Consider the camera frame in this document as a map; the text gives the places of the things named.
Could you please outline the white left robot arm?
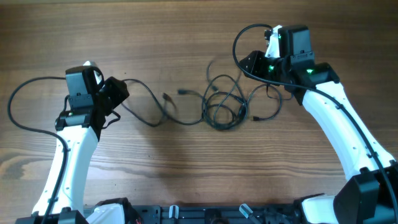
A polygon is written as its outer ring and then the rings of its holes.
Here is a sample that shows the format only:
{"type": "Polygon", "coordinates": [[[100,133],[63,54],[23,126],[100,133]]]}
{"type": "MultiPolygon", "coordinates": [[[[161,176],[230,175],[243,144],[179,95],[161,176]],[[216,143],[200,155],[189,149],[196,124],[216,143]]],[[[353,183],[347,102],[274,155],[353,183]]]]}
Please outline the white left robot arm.
{"type": "Polygon", "coordinates": [[[128,223],[134,209],[125,198],[100,202],[84,212],[83,195],[91,157],[106,117],[128,96],[126,84],[114,77],[104,78],[91,61],[65,72],[69,94],[55,120],[57,146],[43,192],[32,214],[17,223],[128,223]]]}

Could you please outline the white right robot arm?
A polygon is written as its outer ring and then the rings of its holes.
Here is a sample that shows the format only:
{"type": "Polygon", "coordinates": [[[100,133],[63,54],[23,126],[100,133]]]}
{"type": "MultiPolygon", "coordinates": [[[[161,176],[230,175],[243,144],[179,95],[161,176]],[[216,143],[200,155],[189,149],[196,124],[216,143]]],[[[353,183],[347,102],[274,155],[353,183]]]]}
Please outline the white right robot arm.
{"type": "Polygon", "coordinates": [[[299,223],[396,223],[397,161],[351,106],[339,76],[316,63],[305,25],[264,26],[268,46],[237,60],[246,77],[282,86],[310,113],[333,146],[346,183],[336,195],[298,199],[299,223]]]}

